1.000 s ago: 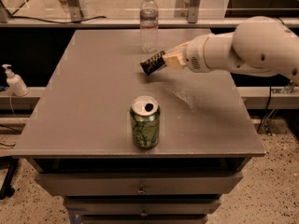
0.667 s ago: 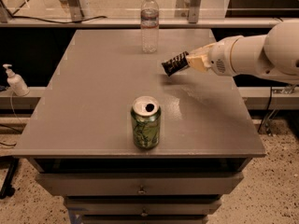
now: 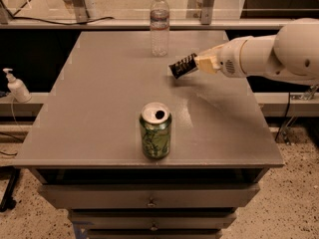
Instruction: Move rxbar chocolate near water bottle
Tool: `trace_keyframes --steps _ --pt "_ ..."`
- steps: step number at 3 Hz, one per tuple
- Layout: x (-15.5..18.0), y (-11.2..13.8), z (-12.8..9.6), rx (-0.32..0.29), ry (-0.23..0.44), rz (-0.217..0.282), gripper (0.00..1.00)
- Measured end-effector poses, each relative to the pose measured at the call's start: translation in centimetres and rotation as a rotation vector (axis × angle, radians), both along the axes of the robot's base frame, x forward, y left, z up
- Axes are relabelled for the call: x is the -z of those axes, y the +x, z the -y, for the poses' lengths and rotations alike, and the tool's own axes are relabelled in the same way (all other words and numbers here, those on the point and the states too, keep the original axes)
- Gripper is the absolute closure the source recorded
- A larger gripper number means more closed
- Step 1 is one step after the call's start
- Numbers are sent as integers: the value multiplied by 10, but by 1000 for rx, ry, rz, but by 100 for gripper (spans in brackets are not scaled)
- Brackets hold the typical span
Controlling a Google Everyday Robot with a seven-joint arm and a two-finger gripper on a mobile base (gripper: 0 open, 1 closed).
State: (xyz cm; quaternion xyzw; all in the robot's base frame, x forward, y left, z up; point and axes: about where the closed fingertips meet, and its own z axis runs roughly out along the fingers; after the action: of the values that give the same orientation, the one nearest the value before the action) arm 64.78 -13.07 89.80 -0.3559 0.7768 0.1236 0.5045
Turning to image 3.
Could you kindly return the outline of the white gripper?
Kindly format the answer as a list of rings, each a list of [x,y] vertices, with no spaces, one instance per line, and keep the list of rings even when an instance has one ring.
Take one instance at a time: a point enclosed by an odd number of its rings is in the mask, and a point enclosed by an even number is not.
[[[230,78],[245,78],[246,73],[241,67],[241,50],[248,37],[232,39],[223,46],[218,45],[203,52],[195,58],[196,67],[208,74],[215,74],[221,70]]]

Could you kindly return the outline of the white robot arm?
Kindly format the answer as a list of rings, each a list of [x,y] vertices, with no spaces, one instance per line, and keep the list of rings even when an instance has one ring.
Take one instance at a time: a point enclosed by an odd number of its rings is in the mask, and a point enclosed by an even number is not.
[[[199,53],[194,60],[199,70],[209,74],[318,85],[319,20],[297,19],[276,35],[235,38]]]

